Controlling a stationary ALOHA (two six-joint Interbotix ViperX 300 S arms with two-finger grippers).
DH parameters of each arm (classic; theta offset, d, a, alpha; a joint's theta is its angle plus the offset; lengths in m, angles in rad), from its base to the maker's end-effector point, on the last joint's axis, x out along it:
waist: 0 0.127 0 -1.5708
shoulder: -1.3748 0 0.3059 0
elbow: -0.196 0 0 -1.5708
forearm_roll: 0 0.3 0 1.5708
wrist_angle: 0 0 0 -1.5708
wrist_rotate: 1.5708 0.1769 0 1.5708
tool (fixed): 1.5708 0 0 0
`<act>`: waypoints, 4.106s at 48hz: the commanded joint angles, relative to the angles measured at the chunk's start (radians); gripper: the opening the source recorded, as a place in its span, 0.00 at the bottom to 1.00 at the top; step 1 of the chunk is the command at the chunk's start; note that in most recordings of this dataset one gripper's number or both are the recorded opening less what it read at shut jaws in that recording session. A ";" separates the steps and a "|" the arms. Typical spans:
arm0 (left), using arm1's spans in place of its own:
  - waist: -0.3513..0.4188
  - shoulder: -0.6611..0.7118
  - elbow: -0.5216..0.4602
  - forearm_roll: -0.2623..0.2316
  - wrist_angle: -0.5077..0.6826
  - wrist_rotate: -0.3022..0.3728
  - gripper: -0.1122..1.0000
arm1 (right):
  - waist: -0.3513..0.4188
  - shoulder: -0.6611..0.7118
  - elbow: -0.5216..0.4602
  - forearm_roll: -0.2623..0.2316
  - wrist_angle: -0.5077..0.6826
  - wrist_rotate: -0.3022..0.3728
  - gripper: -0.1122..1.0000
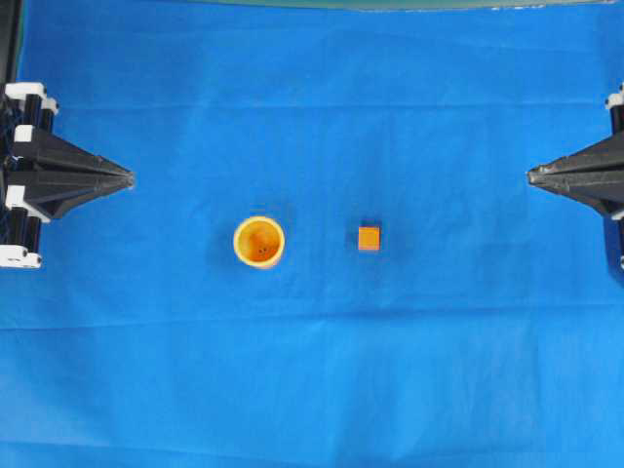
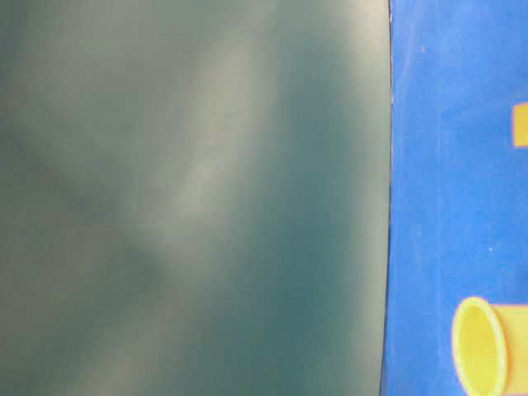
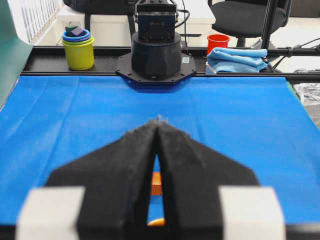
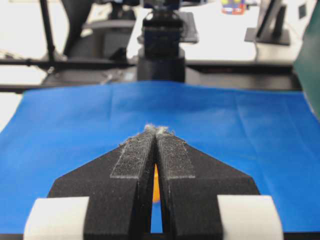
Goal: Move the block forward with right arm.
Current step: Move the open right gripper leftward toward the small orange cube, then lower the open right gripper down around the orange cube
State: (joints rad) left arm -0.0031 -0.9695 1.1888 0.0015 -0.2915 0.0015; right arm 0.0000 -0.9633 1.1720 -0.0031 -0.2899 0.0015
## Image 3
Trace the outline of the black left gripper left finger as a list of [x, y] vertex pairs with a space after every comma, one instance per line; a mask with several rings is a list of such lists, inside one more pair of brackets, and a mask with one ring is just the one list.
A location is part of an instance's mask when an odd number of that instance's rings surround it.
[[124, 240], [146, 226], [157, 125], [53, 170], [20, 212], [18, 240]]

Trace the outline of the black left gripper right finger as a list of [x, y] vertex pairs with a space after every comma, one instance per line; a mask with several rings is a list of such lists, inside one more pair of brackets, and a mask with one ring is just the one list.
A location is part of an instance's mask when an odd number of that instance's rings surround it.
[[284, 240], [273, 188], [166, 123], [157, 126], [166, 224], [176, 240]]

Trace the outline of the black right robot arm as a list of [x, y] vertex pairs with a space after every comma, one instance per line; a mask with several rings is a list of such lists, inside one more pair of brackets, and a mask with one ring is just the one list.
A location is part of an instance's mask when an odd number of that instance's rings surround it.
[[[140, 0], [135, 5], [138, 31], [131, 35], [131, 70], [136, 81], [176, 82], [196, 73], [182, 54], [175, 31], [179, 9], [173, 1]], [[271, 187], [221, 183], [217, 187], [225, 240], [284, 240], [284, 216]]]

